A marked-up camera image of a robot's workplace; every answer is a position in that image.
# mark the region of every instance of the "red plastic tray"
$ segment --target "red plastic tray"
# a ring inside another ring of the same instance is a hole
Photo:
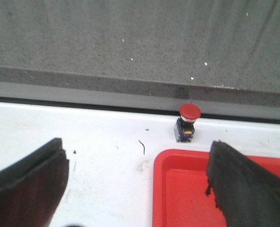
[[[280,176],[280,158],[248,156]],[[226,227],[215,195],[206,196],[209,152],[170,149],[154,163],[153,227]]]

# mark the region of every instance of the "white tabletop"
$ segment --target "white tabletop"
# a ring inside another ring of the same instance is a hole
[[[176,120],[165,115],[0,103],[0,170],[60,137],[70,160],[70,176],[50,226],[148,227],[153,164],[161,151],[209,151],[213,140],[221,140],[244,154],[280,157],[280,125],[198,119],[192,143],[177,143]]]

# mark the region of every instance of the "emergency stop button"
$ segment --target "emergency stop button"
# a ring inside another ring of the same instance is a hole
[[[195,122],[201,116],[201,110],[196,105],[187,103],[180,107],[180,115],[185,122]]]

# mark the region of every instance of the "dark gray wall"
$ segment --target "dark gray wall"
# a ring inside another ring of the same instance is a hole
[[[129,79],[187,87],[172,98],[193,98],[193,86],[279,96],[280,0],[0,0],[0,66],[110,78],[99,91]],[[0,82],[27,80],[11,76]],[[93,89],[85,83],[67,88]]]

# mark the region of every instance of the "red push button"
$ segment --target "red push button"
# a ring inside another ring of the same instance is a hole
[[[189,121],[195,121],[201,116],[201,110],[194,104],[184,104],[180,107],[180,115]]]

